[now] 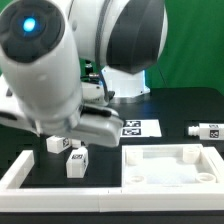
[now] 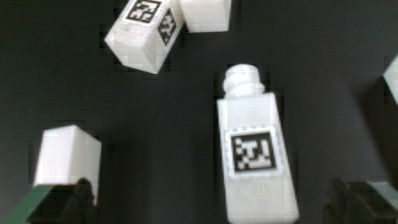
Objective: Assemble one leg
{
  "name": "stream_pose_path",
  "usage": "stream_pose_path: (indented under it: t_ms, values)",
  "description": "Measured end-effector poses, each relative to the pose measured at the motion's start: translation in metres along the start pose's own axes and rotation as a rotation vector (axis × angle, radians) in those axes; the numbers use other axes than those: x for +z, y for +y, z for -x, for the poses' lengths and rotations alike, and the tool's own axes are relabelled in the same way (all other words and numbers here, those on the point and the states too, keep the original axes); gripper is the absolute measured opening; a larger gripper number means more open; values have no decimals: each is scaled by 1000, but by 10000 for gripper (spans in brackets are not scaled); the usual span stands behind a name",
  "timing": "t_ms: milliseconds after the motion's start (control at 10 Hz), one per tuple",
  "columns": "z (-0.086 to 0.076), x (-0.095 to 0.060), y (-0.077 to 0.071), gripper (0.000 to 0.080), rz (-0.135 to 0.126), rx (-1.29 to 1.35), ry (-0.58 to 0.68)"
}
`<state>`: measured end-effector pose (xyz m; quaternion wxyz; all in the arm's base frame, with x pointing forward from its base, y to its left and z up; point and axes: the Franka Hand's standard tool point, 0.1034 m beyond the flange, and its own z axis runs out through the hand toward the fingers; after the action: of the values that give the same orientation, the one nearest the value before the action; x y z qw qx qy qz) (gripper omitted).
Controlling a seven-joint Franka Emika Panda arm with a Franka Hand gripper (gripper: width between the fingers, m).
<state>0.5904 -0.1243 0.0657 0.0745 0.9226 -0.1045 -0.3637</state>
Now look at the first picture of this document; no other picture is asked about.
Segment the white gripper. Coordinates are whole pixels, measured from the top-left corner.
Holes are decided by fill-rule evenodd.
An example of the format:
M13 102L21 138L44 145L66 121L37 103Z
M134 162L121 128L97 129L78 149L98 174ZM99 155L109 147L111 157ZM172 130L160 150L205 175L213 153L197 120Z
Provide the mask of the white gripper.
M106 147L119 145L124 120L119 114L107 107L85 105L80 120L73 129L65 129L60 135Z

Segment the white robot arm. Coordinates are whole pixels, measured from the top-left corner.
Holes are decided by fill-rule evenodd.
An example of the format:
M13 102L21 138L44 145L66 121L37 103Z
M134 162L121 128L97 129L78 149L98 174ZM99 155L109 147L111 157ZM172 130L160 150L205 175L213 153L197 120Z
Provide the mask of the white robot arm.
M12 0L0 12L0 124L117 146L124 122L93 101L79 62L136 74L167 28L164 0Z

